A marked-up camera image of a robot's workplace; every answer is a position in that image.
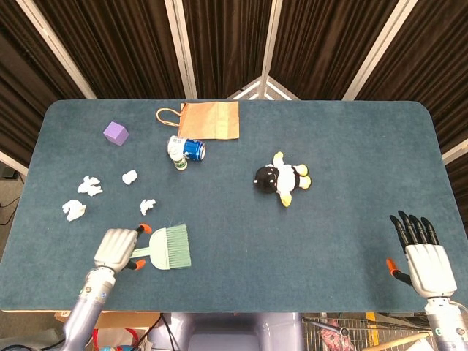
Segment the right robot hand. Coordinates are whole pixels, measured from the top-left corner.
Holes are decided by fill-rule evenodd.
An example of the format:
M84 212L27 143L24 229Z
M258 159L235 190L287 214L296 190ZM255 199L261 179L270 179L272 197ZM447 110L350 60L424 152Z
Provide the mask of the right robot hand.
M391 258L386 259L390 275L426 299L449 298L457 290L456 280L444 246L439 242L433 224L399 211L390 215L409 273L402 272Z

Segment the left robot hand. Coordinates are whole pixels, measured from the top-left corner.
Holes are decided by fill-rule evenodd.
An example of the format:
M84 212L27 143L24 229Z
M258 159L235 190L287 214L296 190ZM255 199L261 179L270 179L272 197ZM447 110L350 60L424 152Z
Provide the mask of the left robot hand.
M148 224L140 224L135 229L109 229L94 255L94 264L97 268L109 268L119 273L125 268L138 271L146 265L145 260L131 261L138 238L142 233L151 234Z

